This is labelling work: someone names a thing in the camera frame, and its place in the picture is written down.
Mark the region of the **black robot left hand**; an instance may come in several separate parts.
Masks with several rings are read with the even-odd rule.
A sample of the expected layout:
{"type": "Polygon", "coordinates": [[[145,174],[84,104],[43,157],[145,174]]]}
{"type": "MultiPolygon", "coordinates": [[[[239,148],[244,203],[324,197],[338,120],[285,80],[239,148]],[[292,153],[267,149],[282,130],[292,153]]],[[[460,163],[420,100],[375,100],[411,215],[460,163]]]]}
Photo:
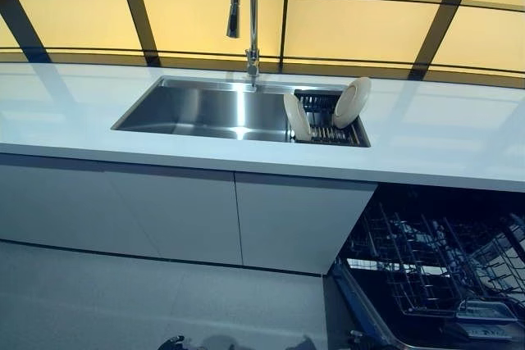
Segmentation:
{"type": "Polygon", "coordinates": [[[185,350],[184,341],[184,335],[177,335],[164,341],[157,350],[185,350]]]}

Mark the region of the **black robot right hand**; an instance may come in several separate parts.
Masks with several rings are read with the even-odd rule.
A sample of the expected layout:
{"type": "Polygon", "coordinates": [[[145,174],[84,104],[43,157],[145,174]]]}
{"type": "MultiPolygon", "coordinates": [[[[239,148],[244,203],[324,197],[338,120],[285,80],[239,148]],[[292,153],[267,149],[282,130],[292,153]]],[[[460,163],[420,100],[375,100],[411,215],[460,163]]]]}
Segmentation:
{"type": "Polygon", "coordinates": [[[363,332],[351,330],[348,339],[349,349],[352,350],[369,350],[373,347],[371,339],[363,332]]]}

